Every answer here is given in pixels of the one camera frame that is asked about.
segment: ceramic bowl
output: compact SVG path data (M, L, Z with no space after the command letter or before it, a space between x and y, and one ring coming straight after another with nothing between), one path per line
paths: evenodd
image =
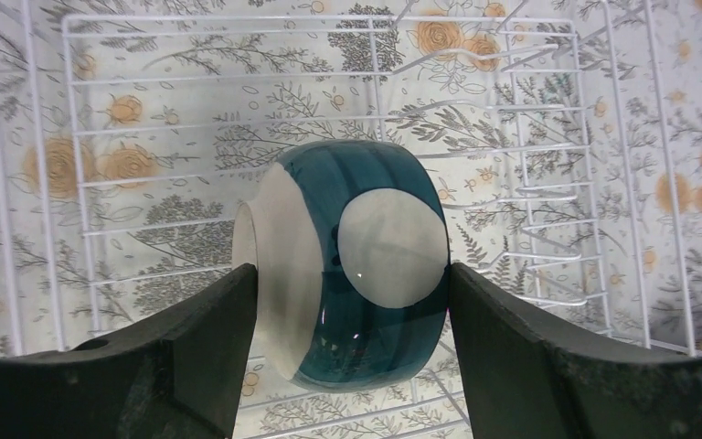
M323 141L283 154L239 207L232 258L257 266L256 337L300 387L407 380L440 338L445 218L426 171L400 146Z

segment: gray leaf pattern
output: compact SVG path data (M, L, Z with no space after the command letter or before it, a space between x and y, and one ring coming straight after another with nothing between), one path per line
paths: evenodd
M653 337L684 343L683 283L677 276L672 225L673 212L678 211L686 243L687 287L697 338L702 338L702 0L682 0L676 7L672 2L655 4L664 66L663 114L650 89L644 23L637 17L643 14L627 14L629 7L636 7L634 2L610 1L613 16L625 16L615 30L614 55L623 88L622 108L615 108L606 35L580 46L579 64L585 71L580 83L575 75L558 70L571 56L571 35L559 35L571 32L566 25L510 22L508 28L518 33L505 36L494 34L488 22L463 21L466 16L504 16L516 2L421 0L413 6L413 14L456 17L455 23L442 21L447 25L440 26L405 20L388 30L386 20L375 20L377 65L382 71L396 70L446 45L488 54L557 44L560 49L554 54L517 67L545 72L517 73L513 79L501 68L523 57L477 61L457 55L435 57L375 80L369 74L350 75L374 70L369 23L358 16L391 17L400 12L399 5L380 0L40 0L34 14L38 114L30 97L27 44L16 26L19 15L7 3L0 1L0 129L13 229L1 230L0 222L0 270L7 264L4 250L11 246L18 309L11 309L10 285L0 271L0 358L16 355L21 346L25 353L56 348L51 312L55 293L70 347L95 335L95 316L104 329L117 329L195 294L229 270L236 208L254 195L266 166L293 145L322 139L375 140L381 128L387 140L414 154L463 155L423 162L443 202L484 203L465 212L446 210L453 260L482 268L502 253L487 276L512 294L563 299L568 294L553 283L588 294L604 288L612 298L608 314L616 334L638 335L642 328L629 232L633 203L643 236L639 276ZM62 18L71 14L106 16L70 23L69 32L84 34L70 41L71 76L80 82L74 88L77 108L69 105L59 29ZM579 38L603 26L601 3L595 0L529 2L521 14L572 18ZM144 15L176 20L131 19ZM255 26L251 22L192 18L261 15L286 18L254 34L245 32ZM276 29L288 32L274 33ZM333 71L346 76L325 75ZM275 76L279 73L292 76ZM246 76L252 74L264 76ZM478 106L452 103L413 112L447 99L473 100ZM584 106L586 117L583 121L578 112L484 108L520 103ZM397 112L409 114L394 115ZM383 126L357 117L378 113L392 116ZM74 114L84 132L79 136L81 163L74 152ZM36 119L48 155L47 214L54 234L50 249L42 224ZM668 128L667 139L661 135L662 123ZM583 124L587 139L582 138ZM626 145L620 142L621 128ZM676 205L668 192L664 140L674 153ZM586 142L590 150L528 153L523 166L519 153L498 154L522 145ZM630 181L623 169L624 147L630 156ZM78 179L84 180L84 189L77 187ZM512 197L525 181L542 187L581 183L575 186L576 199L533 203L531 209L519 202L491 202ZM587 181L595 182L595 206L586 186L580 186ZM592 215L599 219L598 236L590 224L558 226ZM181 225L170 226L177 222ZM529 222L558 226L542 230L540 236L580 248L586 255L601 247L601 264L540 267L536 281L528 272L537 261L508 254L531 250L527 236L520 233ZM55 263L55 279L48 277L50 262ZM180 274L166 275L172 272ZM98 285L95 305L91 281ZM601 329L607 324L599 299L548 310L585 327ZM23 322L22 343L10 329L12 313L19 313ZM260 354L255 344L252 356ZM455 404L445 398L442 386ZM236 435L289 430L295 437L357 439L440 426L430 435L471 436L462 420L461 391L448 319L426 369L410 382L376 391L303 394L266 361L253 360L241 385ZM338 421L348 416L355 420Z

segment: teal bowl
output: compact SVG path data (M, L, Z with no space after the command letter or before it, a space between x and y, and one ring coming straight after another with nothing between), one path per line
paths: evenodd
M259 276L256 338L288 381L314 391L415 376L439 341L450 251L440 199L406 149L297 146L241 204L233 265Z

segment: white wire rack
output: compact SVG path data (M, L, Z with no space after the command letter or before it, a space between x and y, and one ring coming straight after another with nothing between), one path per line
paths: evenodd
M43 212L43 231L44 231L44 245L46 247L47 255L47 270L48 270L48 290L51 297L51 316L53 318L54 335L56 339L56 346L58 350L66 350L68 346L68 338L66 336L66 323L63 319L63 309L62 309L62 298L59 287L58 274L56 273L56 231L53 225L52 218L52 208L51 208L51 197L49 193L49 185L47 175L47 165L46 165L46 151L44 148L45 144L45 130L43 129L43 118L39 115L41 114L41 93L39 92L39 81L38 81L38 66L37 66L37 50L35 44L35 37L41 37L42 39L48 39L45 35L39 35L32 25L33 18L31 16L31 2L29 0L22 0L21 16L17 16L16 19L22 23L24 28L24 37L26 41L26 59L27 59L27 74L29 75L29 83L31 89L34 91L31 94L31 111L37 117L33 118L35 130L34 143L38 148L38 167L39 174L41 175L40 180L40 194L41 194L41 205ZM220 78L228 81L251 81L256 82L258 80L299 80L304 78L315 78L315 77L325 77L325 78L347 78L347 77L370 77L372 78L372 94L367 96L369 103L374 107L372 112L361 111L355 114L344 114L338 116L336 119L323 117L320 119L316 118L264 118L264 119L250 119L250 120L232 120L228 122L214 122L214 123L195 123L195 124L172 124L165 126L144 126L144 127L122 127L122 128L111 128L103 127L97 129L90 129L86 127L86 124L82 123L78 117L77 111L71 111L70 124L71 124L71 135L73 138L75 158L76 158L76 175L77 175L77 185L80 192L88 190L90 188L101 188L101 187L113 187L117 185L130 184L130 183L144 183L160 181L165 179L177 179L177 178L191 178L191 177L218 177L222 175L233 175L233 174L244 174L250 172L260 172L264 170L262 166L253 167L243 167L237 169L229 169L223 171L206 171L199 169L197 172L185 173L180 175L171 176L158 176L158 177L139 177L132 179L118 179L118 180L106 180L106 181L86 181L85 180L85 170L83 168L82 160L82 149L81 143L82 139L89 138L91 136L97 135L109 135L109 134L151 134L160 135L167 130L202 130L202 129L217 129L222 126L233 126L245 123L247 125L266 125L266 124L278 124L283 122L332 122L334 120L344 120L344 121L369 121L375 124L377 127L377 137L380 140L388 141L388 132L390 125L397 120L402 120L408 116L414 114L420 114L427 112L431 109L439 109L449 105L452 106L470 106L478 110L486 112L504 112L504 113L527 113L527 112L572 112L576 114L577 120L580 122L580 144L572 143L559 143L550 145L524 145L522 143L523 127L521 126L521 118L516 120L516 131L518 144L512 145L504 148L496 149L485 149L483 153L485 155L500 155L505 157L506 160L516 160L516 164L520 166L522 170L522 185L514 190L507 196L499 197L493 200L488 200L484 202L476 202L472 204L450 204L446 203L443 207L446 210L457 210L466 211L473 209L482 209L484 207L493 205L495 203L520 203L526 210L526 224L522 227L521 234L528 241L527 251L508 251L500 252L490 262L483 264L479 271L481 273L490 271L493 269L495 264L504 257L511 257L520 260L527 260L531 263L526 266L526 272L532 278L535 290L534 294L531 296L522 296L523 299L528 302L540 305L543 308L558 308L564 306L584 306L590 300L598 300L601 302L601 309L603 312L603 325L600 327L593 328L596 332L605 334L609 337L617 337L620 339L627 339L635 343L640 343L646 348L659 347L659 348L670 348L673 350L678 350L685 352L691 356L697 354L696 341L695 341L695 330L692 317L691 309L691 294L688 291L686 264L685 264L685 254L686 249L684 248L684 243L682 239L678 239L682 236L682 219L680 218L680 212L674 209L672 213L673 227L675 230L675 235L677 239L675 240L676 249L676 261L678 267L678 276L682 281L682 304L685 309L685 322L686 322L686 346L678 347L673 346L668 343L664 343L655 340L650 334L650 322L649 322L649 310L650 305L647 301L647 293L645 291L645 283L643 280L642 273L644 272L644 261L643 252L644 248L642 246L642 232L639 230L638 217L639 212L634 203L629 203L631 221L629 224L630 233L632 235L633 241L633 258L635 269L637 270L637 283L634 286L639 292L641 308L641 316L643 319L643 330L640 337L623 334L612 327L611 319L611 298L608 295L607 290L607 275L605 273L602 258L604 254L601 249L600 233L598 229L598 213L597 213L597 201L596 201L596 183L593 181L591 172L584 173L585 177L576 178L570 182L557 183L557 184L538 184L533 182L527 173L527 155L532 153L541 153L547 151L579 151L585 154L585 167L590 170L593 167L591 163L590 154L590 138L586 125L586 111L588 110L588 104L585 102L583 97L584 84L582 81L583 71L580 69L579 63L579 49L581 46L585 45L593 38L599 36L605 36L608 38L609 54L611 61L611 76L613 84L613 94L612 98L614 100L614 107L617 111L616 117L618 119L618 140L622 146L622 161L623 161L623 171L624 178L626 181L633 180L633 173L630 168L631 158L628 148L627 133L625 131L625 123L623 122L622 113L622 91L619 80L618 73L618 60L615 57L614 48L614 27L618 23L627 19L628 17L639 17L643 16L643 21L646 23L646 29L648 34L649 44L649 54L653 64L653 79L655 85L655 98L657 104L657 111L659 114L664 113L664 95L663 90L665 89L662 83L662 74L658 62L658 52L659 47L656 42L655 35L655 22L652 19L652 6L650 0L643 0L642 5L634 9L628 8L624 16L618 16L612 18L611 9L606 0L601 1L601 7L603 7L603 17L605 20L605 26L596 32L579 37L577 31L575 30L574 24L568 19L549 19L549 18L530 18L521 17L518 14L526 11L527 0L523 0L518 3L506 17L479 17L479 16L468 16L468 17L456 17L456 16L417 16L413 15L410 10L416 3L415 0L408 1L407 5L402 9L401 13L397 16L354 16L354 20L366 23L366 28L338 28L335 24L342 20L348 20L349 16L346 15L321 15L321 16L113 16L113 15L66 15L63 17L61 22L61 41L62 49L65 54L65 85L67 87L66 96L68 98L68 105L70 109L79 109L80 100L83 100L85 93L90 93L90 89L95 87L107 87L107 86L117 86L123 84L148 84L152 82L160 81L171 81L174 83L179 82L203 82L203 81L218 81ZM9 10L9 13L14 16L14 11ZM299 22L302 26L300 28L286 28L284 23L286 21ZM430 22L440 22L440 21L451 21L451 22L470 22L478 24L490 24L492 25L492 31L496 35L501 36L505 39L504 49L497 54L480 56L474 54L468 50L455 48L455 49L445 49L437 52L433 52L430 55L424 56L422 58L414 59L411 62L406 63L403 67L385 71L380 68L378 64L378 47L377 39L375 35L377 33L389 32L391 29L396 29L399 26L404 26L405 24L418 23L423 21ZM80 26L85 23L144 23L146 27L155 30L149 30L146 32L75 32L73 29L78 28L90 28ZM157 26L164 23L170 22L193 22L195 24L200 24L201 26L193 26L189 30L185 31L174 31L165 30L164 27ZM226 27L234 24L235 22L246 22L249 24L247 29L240 29L233 27L232 30L227 30ZM558 25L567 30L564 32L545 32L538 30L520 30L521 27L516 27L518 24L525 25L535 25L535 24L552 24ZM84 80L78 78L75 75L75 67L73 61L75 59L74 44L82 40L94 40L108 37L117 38L139 38L139 37L199 37L199 36L210 36L210 35L246 35L246 34L289 34L291 36L308 36L311 34L327 34L327 33L343 33L343 32L353 32L357 34L369 34L369 55L371 58L371 71L301 71L301 72L279 72L279 73L251 73L251 74L230 74L223 77L218 75L193 75L193 76L174 76L174 77L158 77L158 78L146 78L146 77L119 77L101 80ZM544 44L536 43L528 47L517 47L513 48L513 41L516 36L526 35L527 37L557 37L560 44ZM489 60L489 59L505 59L506 65L501 69L501 71L509 76L511 83L516 83L518 75L521 74L531 74L531 73L565 73L572 75L574 77L574 83L577 86L577 95L579 101L575 102L572 106L566 105L536 105L536 104L525 104L521 96L516 95L515 89L513 89L513 104L505 105L488 105L485 102L478 102L471 99L446 99L438 102L424 103L418 108L414 108L405 112L398 112L390 109L387 105L386 99L381 92L381 79L383 78L395 78L398 75L406 74L408 71L416 69L421 66L424 62L435 57L446 56L446 55L461 55L469 57L476 60ZM530 61L535 59L541 59L546 55L551 55L554 60L562 59L562 63L556 63L555 65L547 65L547 67L538 68L532 65ZM677 202L677 190L675 187L675 164L671 155L670 146L668 144L668 139L670 138L669 127L666 123L660 124L661 139L663 142L663 151L665 153L665 169L668 175L669 190L673 204L676 206ZM14 229L14 225L10 219L10 202L7 197L7 169L5 165L5 157L8 155L8 151L5 147L4 131L0 126L0 219L1 219L1 231L3 234L3 255L5 261L5 284L8 294L8 303L11 310L11 331L14 344L14 350L17 355L22 355L27 353L24 345L24 334L23 334L23 322L21 315L19 313L20 306L19 302L19 292L17 286L17 276L15 271L15 260L14 252L15 249L12 247L12 240L10 239L11 230ZM428 164L431 160L446 159L454 157L466 157L475 156L476 152L471 153L429 153L429 154L418 154L418 158L421 159L425 164ZM626 185L628 188L627 196L628 199L633 199L632 184ZM584 219L575 219L570 222L558 222L558 223L547 223L547 222L537 222L535 215L532 213L536 204L544 201L571 201L581 198L581 193L587 195L586 204L588 206L588 212L590 213ZM102 237L109 237L123 233L137 232L139 230L158 230L158 229L170 229L179 226L187 225L200 225L206 223L218 222L220 220L230 220L229 215L223 218L212 218L212 219L192 219L182 222L172 222L156 224L151 226L131 226L131 227L121 227L121 228L109 228L101 229L92 226L90 219L90 207L86 204L86 197L80 197L80 215L81 215L81 230L80 236L83 242L83 252L81 254L87 273L96 273L94 264L96 259L96 239ZM550 239L547 236L548 229L551 228L564 228L564 227L586 227L590 228L593 237L593 244L590 252L584 251L581 248L570 247L564 245L554 239ZM598 287L591 289L589 291L580 290L574 286L564 284L558 280L554 280L549 276L542 274L542 271L552 267L563 267L565 265L582 265L586 262L597 263L598 266ZM145 273L139 275L124 276L121 278L107 278L107 279L90 279L88 281L88 290L90 296L90 310L91 310L91 322L92 328L91 333L93 335L104 334L111 331L112 328L106 327L101 318L101 307L100 307L100 289L105 285L120 284L120 283L133 283L138 281L144 281L147 279L153 279L156 277L166 277L166 276L178 276L188 273L202 273L202 272L215 272L220 270L228 269L227 265L214 265L205 267L196 267L192 269L185 269L181 271L175 271L170 273ZM557 288L562 293L562 298L554 299L543 294L543 284L548 284L550 287ZM441 348L444 348L452 352L452 348L441 343ZM250 359L250 363L262 362L263 358L256 356ZM432 426L420 430L414 430L409 433L396 434L390 437L396 438L406 438L414 437L417 435L432 434L437 431L444 431L453 427L464 425L468 423L467 416L463 412L463 409L456 403L456 398L459 398L463 393L461 391L448 391L442 383L442 379L435 376L435 380L441 386L441 395L431 399L419 399L415 383L411 383L411 401L405 405L393 406L388 409L384 409L378 412L378 414L387 414L400 412L407 409L413 409L422 406L428 406L436 402L448 402L451 404L455 410L461 415L461 419L449 421L447 423ZM301 393L296 394L272 401L259 402L252 405L241 406L240 412L250 412L257 409L261 409L267 405L273 405L278 403L294 402L299 400L305 400L315 396L314 393ZM317 430L326 427L332 427L339 424L350 424L358 421L368 413L360 413L359 415L353 415L350 417L343 417L339 419L334 419L318 424L310 424L304 426L298 426L291 429L281 430L270 434L261 434L254 436L257 439L272 439L277 437L284 437L289 435L302 434L308 431Z

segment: floral background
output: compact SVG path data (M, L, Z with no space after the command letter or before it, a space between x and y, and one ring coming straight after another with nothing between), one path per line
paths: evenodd
M685 343L681 283L677 275L672 213L682 214L689 288L697 337L702 337L702 0L656 0L654 18L665 117L657 111L644 14L628 16L616 30L616 55L622 87L616 118L610 52L606 35L580 48L585 102L580 102L574 75L521 73L512 82L501 68L509 59L475 60L462 54L440 55L399 75L380 79L356 75L321 76L327 71L371 71L367 34L326 33L321 28L366 27L366 21L300 20L300 16L397 15L405 1L359 3L338 0L40 0L31 2L36 27L40 111L34 112L27 74L27 48L16 0L0 0L0 133L5 151L5 206L13 223L0 222L0 357L15 355L10 319L22 321L24 352L57 348L48 278L55 259L60 318L65 344L92 337L88 284L98 283L101 326L126 326L196 293L218 279L230 257L232 218L238 203L254 196L263 166L295 144L319 139L376 138L376 123L354 119L359 114L406 112L446 99L473 100L408 116L392 116L384 126L390 141L415 154L456 152L464 158L424 160L440 198L446 204L480 203L512 197L521 186L517 155L488 155L484 149L516 145L583 145L576 112L493 112L483 105L558 103L586 105L588 157L580 150L530 154L526 171L531 184L558 185L595 181L601 264L553 265L540 273L580 292L601 291L606 277L608 308L601 298L585 306L551 307L550 311L586 327L609 323L618 334L639 336L642 310L630 233L629 201L640 212L643 235L642 283L655 339ZM614 16L641 4L611 0ZM490 21L467 23L467 16L501 17L514 2L491 0L420 0L412 9L423 16L455 16L456 21L404 21L399 29L376 34L378 66L395 70L444 48L491 54L535 44L566 44L560 25L536 20L511 22L506 37ZM250 20L137 20L73 22L70 32L71 77L76 84L72 107L60 35L66 14L139 15L274 15L293 16L269 25ZM531 2L525 17L575 20L587 36L603 26L596 0ZM232 31L224 35L219 30ZM262 33L235 33L261 27ZM286 29L291 34L273 34ZM186 36L182 32L197 31ZM172 33L155 36L154 32ZM573 66L569 55L532 59L520 69ZM278 78L283 72L311 77ZM379 85L381 102L375 98ZM326 121L306 121L324 116ZM79 121L80 155L74 155L72 118ZM264 119L277 123L262 123ZM36 121L47 154L52 252L44 244L46 225L40 193ZM667 191L661 123L668 126L676 163L678 205ZM516 127L521 126L520 136ZM631 151L632 181L622 171L619 132L625 130ZM77 185L78 178L85 182ZM633 189L632 200L626 188ZM556 224L590 215L589 191L575 187L578 199L532 204L535 222ZM81 205L89 212L82 224ZM526 206L516 202L488 204L468 211L447 210L453 258L479 267L500 252L530 250L519 232ZM181 222L179 227L161 227ZM94 259L89 270L81 232L90 237ZM598 254L591 228L553 227L543 236ZM14 255L19 299L10 309L2 270L5 250ZM547 246L540 251L553 252ZM489 276L514 294L533 294L526 261L502 257ZM164 273L180 272L181 275ZM122 282L127 278L141 280ZM545 297L569 299L569 293L540 283ZM350 395L308 395L278 378L252 348L241 388L238 435L252 436L300 429L304 436L383 437L440 426L431 434L469 434L463 423L463 397L458 363L452 349L450 322L434 357L410 383ZM291 397L289 402L268 403ZM332 425L334 419L369 413L358 422ZM321 423L329 422L326 427ZM305 427L320 423L316 427Z

